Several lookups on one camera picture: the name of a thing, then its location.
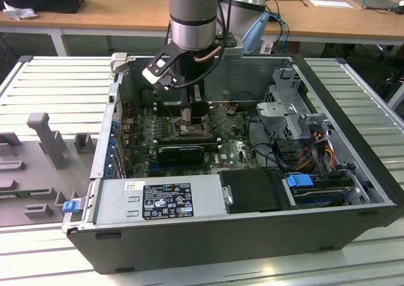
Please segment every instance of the laptop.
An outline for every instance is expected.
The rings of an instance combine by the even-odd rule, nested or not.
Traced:
[[[363,8],[369,9],[394,9],[399,5],[391,0],[354,0]]]

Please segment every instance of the blue cable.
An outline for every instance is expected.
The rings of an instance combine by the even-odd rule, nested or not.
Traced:
[[[271,17],[272,18],[274,18],[276,21],[278,21],[279,22],[279,24],[281,24],[281,26],[282,26],[282,30],[283,30],[283,41],[282,41],[282,45],[281,45],[281,47],[280,47],[280,50],[279,50],[279,54],[281,54],[282,53],[282,50],[283,50],[283,48],[285,47],[285,44],[286,44],[286,27],[285,27],[285,23],[281,20],[281,19],[279,19],[277,16],[275,16],[275,15],[273,15],[273,14],[270,14],[271,15]]]

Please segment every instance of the circuit board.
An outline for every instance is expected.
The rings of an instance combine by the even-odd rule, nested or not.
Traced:
[[[143,109],[127,125],[126,154],[128,177],[164,177],[216,174],[221,170],[259,168],[258,162],[248,147],[245,137],[249,116],[237,112],[230,104],[218,104],[208,113],[200,125],[185,127],[181,118],[170,115],[159,117],[153,109]],[[158,161],[158,149],[177,145],[175,139],[186,144],[198,136],[202,143],[190,145],[205,148],[201,163],[192,165],[162,165]]]

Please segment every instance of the copper pipe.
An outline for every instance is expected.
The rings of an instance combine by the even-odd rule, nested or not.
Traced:
[[[217,55],[222,49],[222,46],[218,46],[215,49],[213,49],[209,54],[207,54],[205,57],[194,57],[194,62],[196,63],[204,63],[207,60],[209,60],[211,57]]]

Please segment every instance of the white plastic bag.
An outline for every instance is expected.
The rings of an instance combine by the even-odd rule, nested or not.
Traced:
[[[10,18],[12,19],[16,19],[16,20],[20,20],[20,19],[28,19],[28,18],[35,18],[36,15],[34,10],[31,8],[16,8],[16,7],[12,7],[10,5],[8,5],[6,2],[4,2],[4,9],[3,9],[3,13],[5,13],[6,15],[8,15]]]

